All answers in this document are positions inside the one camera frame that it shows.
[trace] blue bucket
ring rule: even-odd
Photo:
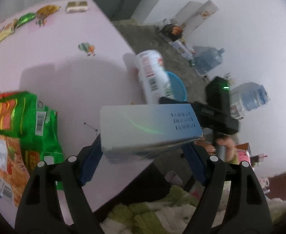
[[[184,83],[178,76],[176,76],[172,72],[167,71],[167,74],[170,79],[171,89],[175,96],[175,99],[180,102],[185,102],[187,99],[187,93]]]

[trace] large plastic water bottle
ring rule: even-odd
[[[257,83],[243,83],[233,89],[233,91],[239,92],[242,105],[246,111],[257,109],[269,102],[264,86]]]
[[[218,50],[214,47],[210,47],[206,51],[202,52],[194,59],[195,68],[198,73],[204,76],[207,72],[220,65],[223,62],[221,54],[224,52],[225,50],[223,48]]]

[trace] pink table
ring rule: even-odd
[[[46,26],[35,20],[16,29],[0,43],[0,91],[27,90],[58,110],[58,138],[65,157],[77,155],[96,138],[86,122],[100,129],[103,105],[142,104],[140,86],[133,73],[133,50],[92,0],[89,10],[66,14],[71,0],[48,0],[0,23],[55,4],[60,11],[47,18]],[[78,49],[82,42],[95,46],[95,56]],[[111,165],[102,157],[94,177],[84,188],[94,211],[125,188],[150,161]],[[59,191],[65,222],[71,224],[64,193]],[[16,208],[0,199],[0,211],[13,225]]]

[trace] green and white plush fabric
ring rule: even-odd
[[[119,204],[101,224],[105,234],[183,233],[196,209],[196,199],[182,188],[155,202]]]

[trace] green snack bag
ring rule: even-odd
[[[26,168],[39,161],[47,164],[64,161],[57,139],[57,112],[29,92],[0,94],[0,134],[20,138]]]
[[[22,16],[19,18],[19,20],[16,23],[16,28],[24,25],[25,23],[32,21],[33,19],[35,19],[36,14],[35,13],[27,13],[26,15]]]

